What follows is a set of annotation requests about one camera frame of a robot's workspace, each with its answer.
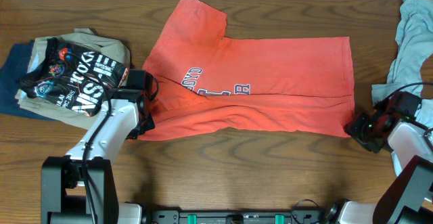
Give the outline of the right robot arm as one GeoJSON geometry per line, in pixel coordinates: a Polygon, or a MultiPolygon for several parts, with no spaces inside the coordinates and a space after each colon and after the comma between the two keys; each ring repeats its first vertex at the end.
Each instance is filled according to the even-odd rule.
{"type": "Polygon", "coordinates": [[[432,143],[429,131],[416,122],[399,120],[386,141],[394,169],[400,173],[377,203],[346,201],[336,223],[431,223],[432,143]]]}

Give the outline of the red printed t-shirt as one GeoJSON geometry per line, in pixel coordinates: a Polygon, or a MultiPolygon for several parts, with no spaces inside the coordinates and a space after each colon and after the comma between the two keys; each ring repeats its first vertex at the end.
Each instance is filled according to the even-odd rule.
{"type": "Polygon", "coordinates": [[[355,113],[348,37],[232,39],[227,15],[180,0],[143,67],[159,84],[146,141],[305,131],[336,137],[355,113]]]}

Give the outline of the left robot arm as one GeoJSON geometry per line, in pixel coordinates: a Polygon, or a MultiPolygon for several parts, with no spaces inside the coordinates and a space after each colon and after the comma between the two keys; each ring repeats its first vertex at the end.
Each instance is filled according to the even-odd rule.
{"type": "Polygon", "coordinates": [[[139,204],[120,203],[112,165],[127,139],[154,128],[141,89],[113,89],[93,126],[64,156],[41,167],[42,223],[142,223],[139,204]]]}

